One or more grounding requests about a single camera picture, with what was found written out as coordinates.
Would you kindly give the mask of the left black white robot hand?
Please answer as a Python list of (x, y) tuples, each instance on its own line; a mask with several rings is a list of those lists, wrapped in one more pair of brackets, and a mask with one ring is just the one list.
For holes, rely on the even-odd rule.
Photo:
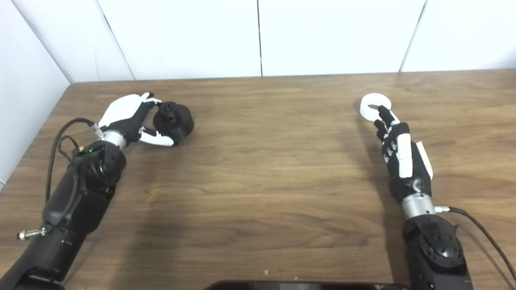
[(162, 101), (149, 92), (116, 99), (108, 106), (98, 123), (103, 132), (100, 139), (118, 146), (121, 150), (138, 141), (158, 146), (174, 146), (172, 138), (143, 125), (150, 110), (160, 105)]

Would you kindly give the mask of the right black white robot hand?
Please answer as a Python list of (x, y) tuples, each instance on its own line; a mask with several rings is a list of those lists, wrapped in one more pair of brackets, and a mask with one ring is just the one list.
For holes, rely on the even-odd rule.
[(377, 110), (380, 119), (374, 121), (374, 126), (389, 173), (391, 195), (399, 203), (415, 193), (431, 196), (431, 175), (420, 147), (412, 140), (409, 125), (396, 121), (385, 106)]

